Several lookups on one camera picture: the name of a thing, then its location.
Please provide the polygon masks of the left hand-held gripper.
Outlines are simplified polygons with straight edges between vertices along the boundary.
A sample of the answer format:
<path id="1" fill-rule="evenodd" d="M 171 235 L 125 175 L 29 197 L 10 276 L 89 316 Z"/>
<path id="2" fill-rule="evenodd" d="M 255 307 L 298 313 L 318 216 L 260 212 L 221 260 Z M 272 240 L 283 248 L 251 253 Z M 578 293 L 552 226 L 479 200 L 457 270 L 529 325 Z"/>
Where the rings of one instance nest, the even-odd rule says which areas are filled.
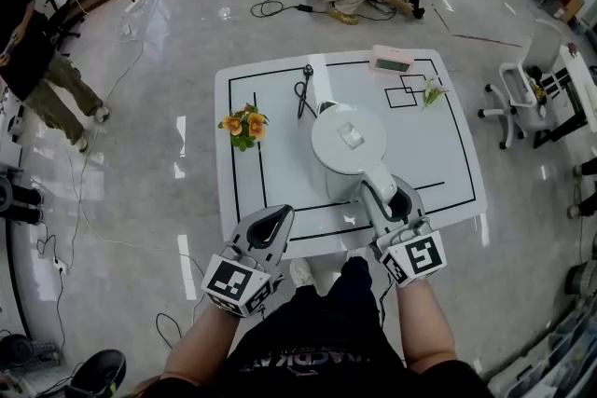
<path id="1" fill-rule="evenodd" d="M 234 244 L 267 249 L 248 252 L 227 243 L 220 254 L 212 255 L 201 290 L 214 305 L 246 318 L 278 290 L 284 279 L 279 265 L 294 218 L 294 209 L 281 204 L 251 213 L 235 227 Z"/>

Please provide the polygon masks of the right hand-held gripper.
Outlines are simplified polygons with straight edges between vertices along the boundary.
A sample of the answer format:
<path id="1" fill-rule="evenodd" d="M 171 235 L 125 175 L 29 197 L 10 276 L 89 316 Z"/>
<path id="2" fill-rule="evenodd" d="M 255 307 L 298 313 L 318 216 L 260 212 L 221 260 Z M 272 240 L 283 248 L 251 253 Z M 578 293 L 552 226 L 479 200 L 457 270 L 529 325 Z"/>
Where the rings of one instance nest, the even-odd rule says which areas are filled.
<path id="1" fill-rule="evenodd" d="M 404 288 L 446 267 L 447 259 L 439 231 L 428 218 L 420 218 L 425 211 L 418 191 L 398 176 L 393 179 L 396 193 L 391 199 L 391 221 L 406 226 L 391 231 L 383 203 L 368 184 L 360 185 L 359 194 L 375 235 L 380 236 L 371 243 L 374 256 L 396 286 Z"/>

